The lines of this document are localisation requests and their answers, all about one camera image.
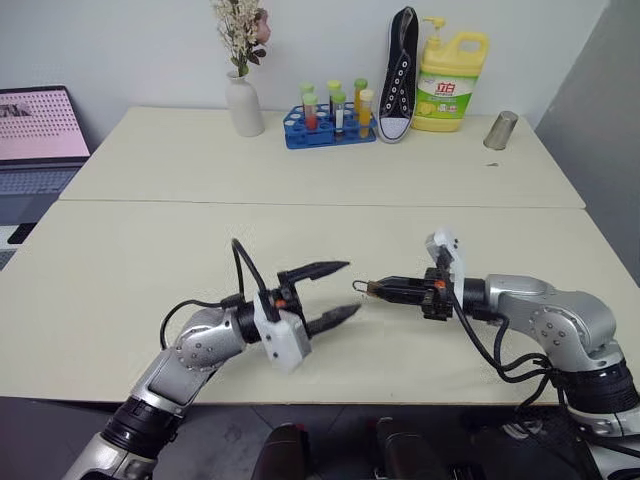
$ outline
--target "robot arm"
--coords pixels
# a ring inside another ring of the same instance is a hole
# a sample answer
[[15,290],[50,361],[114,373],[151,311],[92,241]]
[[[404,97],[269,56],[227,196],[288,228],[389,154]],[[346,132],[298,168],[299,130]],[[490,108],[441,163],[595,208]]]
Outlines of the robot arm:
[[[531,277],[465,278],[460,244],[446,230],[429,237],[427,250],[436,268],[428,268],[424,278],[356,281],[354,288],[393,303],[420,305],[428,319],[446,320],[454,306],[477,320],[508,319],[509,328],[544,350],[551,381],[600,475],[640,475],[640,397],[613,338],[611,310],[593,295],[559,291]],[[494,359],[493,365],[499,363]]]
[[[246,256],[242,246],[238,248]],[[248,256],[245,261],[258,276],[259,286],[264,285]],[[158,454],[176,437],[202,387],[247,344],[262,341],[275,366],[285,372],[295,369],[311,353],[314,335],[338,326],[360,307],[338,307],[306,322],[295,283],[321,278],[346,265],[318,262],[280,272],[280,286],[273,290],[260,287],[253,302],[244,301],[239,268],[241,293],[214,308],[197,311],[186,322],[174,344],[158,354],[63,480],[150,479]]]

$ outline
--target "green cap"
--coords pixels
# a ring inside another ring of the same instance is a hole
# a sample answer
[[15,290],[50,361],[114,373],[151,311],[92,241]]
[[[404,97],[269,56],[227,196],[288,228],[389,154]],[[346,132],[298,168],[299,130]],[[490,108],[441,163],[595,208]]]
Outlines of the green cap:
[[340,90],[342,88],[342,82],[340,80],[329,80],[327,82],[327,88],[329,90]]
[[313,83],[311,83],[311,82],[302,82],[302,83],[300,84],[300,93],[302,93],[303,95],[304,95],[305,93],[313,93],[313,90],[314,90],[315,88],[316,88],[316,87],[314,87],[314,86],[313,86]]
[[333,103],[344,103],[347,100],[347,96],[342,90],[338,90],[331,94],[331,100],[333,100]]
[[315,93],[305,93],[302,96],[302,103],[305,105],[316,105],[318,103],[318,96]]

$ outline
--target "white table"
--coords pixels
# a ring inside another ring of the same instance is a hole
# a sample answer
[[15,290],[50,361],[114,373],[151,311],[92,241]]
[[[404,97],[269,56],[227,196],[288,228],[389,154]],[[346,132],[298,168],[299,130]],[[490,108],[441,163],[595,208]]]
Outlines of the white table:
[[395,145],[305,150],[285,147],[283,116],[265,113],[266,131],[240,138],[223,110],[132,108],[61,198],[584,208],[524,118],[496,152],[482,145],[493,116]]
[[[430,263],[424,239],[441,225],[461,239],[469,276],[529,274],[599,296],[640,378],[640,294],[581,210],[58,202],[0,274],[0,395],[123,400],[158,352],[169,308],[235,291],[232,236],[269,285],[282,269],[350,260],[349,268],[300,284],[314,318],[358,300],[354,279],[421,275]],[[198,401],[499,404],[532,391],[532,384],[502,383],[456,321],[362,300],[354,319],[313,340],[314,352],[293,374],[276,371],[255,345],[230,360]],[[495,334],[475,326],[487,341]],[[506,359],[536,349],[518,334],[505,346]],[[543,400],[553,401],[553,392]]]

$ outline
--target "silver cup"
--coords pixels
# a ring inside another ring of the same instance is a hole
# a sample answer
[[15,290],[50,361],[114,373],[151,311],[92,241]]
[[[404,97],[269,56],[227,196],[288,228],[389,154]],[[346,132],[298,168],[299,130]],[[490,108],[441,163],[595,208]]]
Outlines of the silver cup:
[[518,115],[515,113],[509,110],[500,112],[482,143],[485,147],[493,150],[504,150],[517,122]]

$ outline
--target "blue test tube rack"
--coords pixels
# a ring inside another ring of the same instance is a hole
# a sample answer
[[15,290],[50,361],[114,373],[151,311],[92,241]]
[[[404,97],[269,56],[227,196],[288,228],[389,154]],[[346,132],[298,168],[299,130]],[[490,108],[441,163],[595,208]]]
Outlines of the blue test tube rack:
[[336,135],[336,128],[329,118],[329,105],[318,105],[318,128],[309,130],[304,123],[302,105],[291,109],[282,120],[284,126],[284,139],[287,148],[292,150],[299,148],[326,147],[330,145],[352,145],[354,143],[375,142],[374,132],[377,122],[373,115],[369,123],[369,135],[360,138],[361,127],[358,124],[358,116],[353,108],[353,103],[345,103],[344,127],[342,135]]

